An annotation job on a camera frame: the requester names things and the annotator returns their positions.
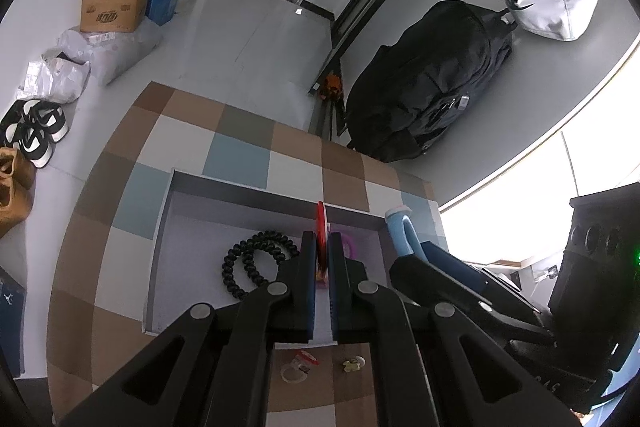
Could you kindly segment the blue ring bangle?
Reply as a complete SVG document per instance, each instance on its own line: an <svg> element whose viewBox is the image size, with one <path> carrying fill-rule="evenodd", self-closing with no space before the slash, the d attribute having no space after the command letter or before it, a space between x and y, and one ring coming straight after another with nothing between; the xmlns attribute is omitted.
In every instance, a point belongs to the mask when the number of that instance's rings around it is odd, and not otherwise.
<svg viewBox="0 0 640 427"><path fill-rule="evenodd" d="M427 262L427 257L420 243L416 229L410 219L411 209L402 205L387 210L385 223L398 257L415 255Z"/></svg>

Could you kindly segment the yellow flower hair clip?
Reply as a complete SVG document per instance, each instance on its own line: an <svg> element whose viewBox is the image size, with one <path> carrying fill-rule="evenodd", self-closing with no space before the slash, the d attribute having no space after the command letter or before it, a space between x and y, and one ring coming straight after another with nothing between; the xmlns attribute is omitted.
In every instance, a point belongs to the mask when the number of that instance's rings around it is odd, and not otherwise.
<svg viewBox="0 0 640 427"><path fill-rule="evenodd" d="M356 357L351 357L343 362L343 371L345 373L359 372L366 366L366 363L367 361L365 358L360 357L360 355L356 355Z"/></svg>

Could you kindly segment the purple ring bangle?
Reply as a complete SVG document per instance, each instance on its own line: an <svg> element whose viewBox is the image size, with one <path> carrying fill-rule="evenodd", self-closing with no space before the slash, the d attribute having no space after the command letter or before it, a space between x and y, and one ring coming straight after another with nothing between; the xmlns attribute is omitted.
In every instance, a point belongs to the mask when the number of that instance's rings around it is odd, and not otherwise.
<svg viewBox="0 0 640 427"><path fill-rule="evenodd" d="M356 260L357 259L357 247L355 241L352 239L352 236L348 235L345 232L341 233L341 240L343 244L343 253L347 259Z"/></svg>

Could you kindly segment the red white ring bangle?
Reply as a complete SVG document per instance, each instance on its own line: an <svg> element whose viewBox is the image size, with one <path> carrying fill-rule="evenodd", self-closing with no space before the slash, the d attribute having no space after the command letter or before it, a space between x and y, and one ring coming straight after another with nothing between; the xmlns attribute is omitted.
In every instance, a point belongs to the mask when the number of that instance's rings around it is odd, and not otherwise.
<svg viewBox="0 0 640 427"><path fill-rule="evenodd" d="M317 202L316 206L316 236L317 236L317 270L316 281L325 282L329 268L329 222L326 217L326 205Z"/></svg>

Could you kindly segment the red clear hair clip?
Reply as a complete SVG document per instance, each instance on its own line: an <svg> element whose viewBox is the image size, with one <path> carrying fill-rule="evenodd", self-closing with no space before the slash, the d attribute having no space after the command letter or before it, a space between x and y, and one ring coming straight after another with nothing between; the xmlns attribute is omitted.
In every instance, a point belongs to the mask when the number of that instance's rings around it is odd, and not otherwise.
<svg viewBox="0 0 640 427"><path fill-rule="evenodd" d="M297 350L292 360L281 366L280 376L287 384L301 384L319 364L320 361L309 351Z"/></svg>

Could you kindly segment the checkered tablecloth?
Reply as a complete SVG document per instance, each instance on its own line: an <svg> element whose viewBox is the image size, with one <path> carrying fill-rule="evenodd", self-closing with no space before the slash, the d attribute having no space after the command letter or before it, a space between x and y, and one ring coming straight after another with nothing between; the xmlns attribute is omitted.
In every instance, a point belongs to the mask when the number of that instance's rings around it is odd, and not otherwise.
<svg viewBox="0 0 640 427"><path fill-rule="evenodd" d="M393 251L384 213L407 205L446 242L431 185L309 133L161 83L115 128L70 216L54 272L47 362L62 418L192 303L230 303L221 260L241 239L292 239L325 202L371 277Z"/></svg>

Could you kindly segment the black backpack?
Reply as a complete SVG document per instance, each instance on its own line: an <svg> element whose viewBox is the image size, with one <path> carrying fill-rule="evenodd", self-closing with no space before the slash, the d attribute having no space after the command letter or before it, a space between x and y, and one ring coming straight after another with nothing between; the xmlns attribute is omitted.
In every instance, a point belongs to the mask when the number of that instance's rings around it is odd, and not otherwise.
<svg viewBox="0 0 640 427"><path fill-rule="evenodd" d="M425 154L511 54L508 13L439 1L395 44L380 46L347 97L348 146L385 164Z"/></svg>

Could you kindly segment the orange black tool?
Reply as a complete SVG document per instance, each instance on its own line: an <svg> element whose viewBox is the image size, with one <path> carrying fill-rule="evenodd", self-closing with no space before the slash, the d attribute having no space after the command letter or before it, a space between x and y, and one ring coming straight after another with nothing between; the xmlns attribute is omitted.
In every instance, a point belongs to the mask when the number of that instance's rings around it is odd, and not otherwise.
<svg viewBox="0 0 640 427"><path fill-rule="evenodd" d="M340 76L330 72L320 82L320 98L323 100L338 100L343 96L343 81Z"/></svg>

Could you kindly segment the blue jordan shoe box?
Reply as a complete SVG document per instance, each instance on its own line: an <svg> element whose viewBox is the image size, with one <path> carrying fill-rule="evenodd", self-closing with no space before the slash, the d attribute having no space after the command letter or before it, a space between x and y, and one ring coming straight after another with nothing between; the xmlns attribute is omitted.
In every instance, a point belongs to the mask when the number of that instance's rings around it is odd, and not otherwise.
<svg viewBox="0 0 640 427"><path fill-rule="evenodd" d="M26 296L24 288L3 269L0 291L1 349L10 374L16 378L24 372L22 330Z"/></svg>

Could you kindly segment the tan boot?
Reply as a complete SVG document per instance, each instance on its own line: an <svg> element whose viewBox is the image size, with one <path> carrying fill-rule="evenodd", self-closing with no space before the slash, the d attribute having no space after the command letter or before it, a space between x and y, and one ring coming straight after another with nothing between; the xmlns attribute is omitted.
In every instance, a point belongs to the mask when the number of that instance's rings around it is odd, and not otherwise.
<svg viewBox="0 0 640 427"><path fill-rule="evenodd" d="M0 171L2 179L13 179L26 190L34 185L36 168L17 148L0 148Z"/></svg>
<svg viewBox="0 0 640 427"><path fill-rule="evenodd" d="M13 178L0 184L0 237L27 219L32 210L32 195Z"/></svg>

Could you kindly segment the black white sneaker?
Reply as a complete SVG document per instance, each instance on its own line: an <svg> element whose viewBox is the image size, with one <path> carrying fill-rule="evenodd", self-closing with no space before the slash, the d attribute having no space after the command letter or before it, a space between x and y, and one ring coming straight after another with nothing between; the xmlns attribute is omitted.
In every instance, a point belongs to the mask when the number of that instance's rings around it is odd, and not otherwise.
<svg viewBox="0 0 640 427"><path fill-rule="evenodd" d="M49 164L53 145L49 135L24 109L24 101L15 101L1 119L1 145L19 150L37 169Z"/></svg>
<svg viewBox="0 0 640 427"><path fill-rule="evenodd" d="M35 98L23 101L22 114L24 124L42 130L53 143L62 141L70 130L64 110L58 103Z"/></svg>

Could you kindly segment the white plastic parcel bag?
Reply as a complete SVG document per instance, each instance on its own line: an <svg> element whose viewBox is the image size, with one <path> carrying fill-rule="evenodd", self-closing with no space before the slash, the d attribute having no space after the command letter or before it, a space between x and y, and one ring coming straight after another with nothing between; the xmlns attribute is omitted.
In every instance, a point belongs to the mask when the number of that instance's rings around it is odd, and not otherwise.
<svg viewBox="0 0 640 427"><path fill-rule="evenodd" d="M58 104L75 102L88 81L90 66L62 56L43 55L29 62L24 80L15 91L17 100L41 100Z"/></svg>

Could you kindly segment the grey plastic parcel bag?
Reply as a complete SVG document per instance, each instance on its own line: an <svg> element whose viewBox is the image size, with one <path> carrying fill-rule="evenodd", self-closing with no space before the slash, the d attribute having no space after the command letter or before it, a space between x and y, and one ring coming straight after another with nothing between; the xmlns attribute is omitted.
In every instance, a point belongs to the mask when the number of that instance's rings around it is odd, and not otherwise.
<svg viewBox="0 0 640 427"><path fill-rule="evenodd" d="M63 31L58 47L71 60L89 64L89 80L107 86L148 56L162 41L160 26L148 18L131 32Z"/></svg>

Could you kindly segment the brown cardboard box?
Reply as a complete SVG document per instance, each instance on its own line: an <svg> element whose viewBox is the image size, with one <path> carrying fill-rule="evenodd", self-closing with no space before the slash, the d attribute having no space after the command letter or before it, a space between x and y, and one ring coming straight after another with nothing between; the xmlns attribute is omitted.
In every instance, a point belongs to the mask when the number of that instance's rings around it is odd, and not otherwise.
<svg viewBox="0 0 640 427"><path fill-rule="evenodd" d="M145 17L148 0L81 0L82 32L133 32Z"/></svg>

